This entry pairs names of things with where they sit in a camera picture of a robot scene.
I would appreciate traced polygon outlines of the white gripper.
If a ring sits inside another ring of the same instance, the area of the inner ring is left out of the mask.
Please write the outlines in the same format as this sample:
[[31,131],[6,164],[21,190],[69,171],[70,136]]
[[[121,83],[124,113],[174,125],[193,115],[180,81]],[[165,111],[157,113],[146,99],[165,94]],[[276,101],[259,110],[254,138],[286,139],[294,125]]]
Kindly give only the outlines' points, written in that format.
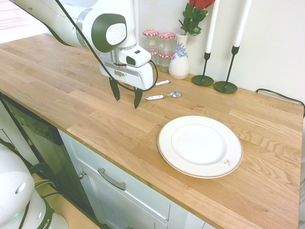
[[141,67],[133,67],[130,65],[117,66],[110,60],[107,53],[100,53],[99,58],[114,78],[109,78],[109,82],[116,101],[119,101],[121,96],[118,88],[118,80],[119,82],[136,87],[134,89],[134,108],[138,108],[142,99],[143,90],[149,89],[153,85],[152,66],[149,63]]

